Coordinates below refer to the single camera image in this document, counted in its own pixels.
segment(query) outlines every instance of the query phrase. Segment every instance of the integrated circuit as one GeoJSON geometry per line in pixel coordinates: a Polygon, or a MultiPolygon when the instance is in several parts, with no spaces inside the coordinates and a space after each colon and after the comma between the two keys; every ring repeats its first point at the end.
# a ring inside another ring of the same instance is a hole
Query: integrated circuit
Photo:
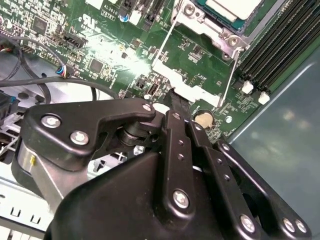
{"type": "Polygon", "coordinates": [[[96,59],[93,59],[91,61],[91,64],[90,64],[90,70],[94,73],[100,73],[102,68],[104,67],[104,64],[102,62],[99,62],[98,60],[96,59]]]}
{"type": "Polygon", "coordinates": [[[32,30],[38,34],[45,35],[47,31],[48,23],[39,17],[35,17],[32,25],[32,30]]]}

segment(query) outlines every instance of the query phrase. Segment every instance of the gray metal panel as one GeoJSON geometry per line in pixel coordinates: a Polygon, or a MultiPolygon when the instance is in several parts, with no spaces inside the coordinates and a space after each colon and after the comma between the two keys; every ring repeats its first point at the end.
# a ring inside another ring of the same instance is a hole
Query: gray metal panel
{"type": "Polygon", "coordinates": [[[320,239],[320,48],[230,142],[320,239]]]}

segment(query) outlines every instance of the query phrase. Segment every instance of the chip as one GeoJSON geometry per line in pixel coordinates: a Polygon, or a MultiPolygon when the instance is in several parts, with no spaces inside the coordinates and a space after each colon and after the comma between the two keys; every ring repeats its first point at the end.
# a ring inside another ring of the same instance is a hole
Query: chip
{"type": "Polygon", "coordinates": [[[94,73],[100,73],[103,67],[104,67],[104,64],[95,59],[93,59],[90,64],[90,70],[94,73]]]}
{"type": "Polygon", "coordinates": [[[133,39],[132,40],[132,45],[135,47],[135,48],[138,48],[140,46],[140,41],[138,39],[133,39]]]}
{"type": "Polygon", "coordinates": [[[48,23],[39,17],[35,17],[32,25],[32,30],[36,31],[38,34],[45,35],[48,23]]]}
{"type": "Polygon", "coordinates": [[[125,59],[125,58],[128,57],[128,54],[126,54],[125,52],[123,52],[122,55],[121,55],[121,57],[122,57],[123,59],[125,59]]]}

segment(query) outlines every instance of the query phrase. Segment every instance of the motherboard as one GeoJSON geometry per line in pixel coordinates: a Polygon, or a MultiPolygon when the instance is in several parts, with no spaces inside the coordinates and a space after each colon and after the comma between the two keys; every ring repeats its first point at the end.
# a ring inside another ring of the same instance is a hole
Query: motherboard
{"type": "MultiPolygon", "coordinates": [[[[266,104],[320,45],[319,6],[319,0],[1,0],[0,31],[45,44],[75,77],[108,86],[121,99],[161,103],[179,89],[214,141],[266,104]]],[[[21,46],[59,67],[36,44],[21,46]]]]}

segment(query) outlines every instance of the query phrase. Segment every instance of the white connector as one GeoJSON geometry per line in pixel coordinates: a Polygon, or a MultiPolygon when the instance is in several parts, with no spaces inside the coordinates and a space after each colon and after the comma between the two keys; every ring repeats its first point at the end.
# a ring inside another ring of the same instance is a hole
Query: white connector
{"type": "Polygon", "coordinates": [[[270,101],[269,95],[265,91],[261,92],[258,102],[262,105],[265,105],[269,101],[270,101]]]}
{"type": "Polygon", "coordinates": [[[241,91],[244,92],[245,94],[249,94],[252,90],[254,89],[254,86],[250,81],[245,81],[241,91]]]}
{"type": "Polygon", "coordinates": [[[136,26],[139,23],[141,16],[142,16],[142,13],[140,11],[134,10],[131,13],[129,22],[136,26]]]}

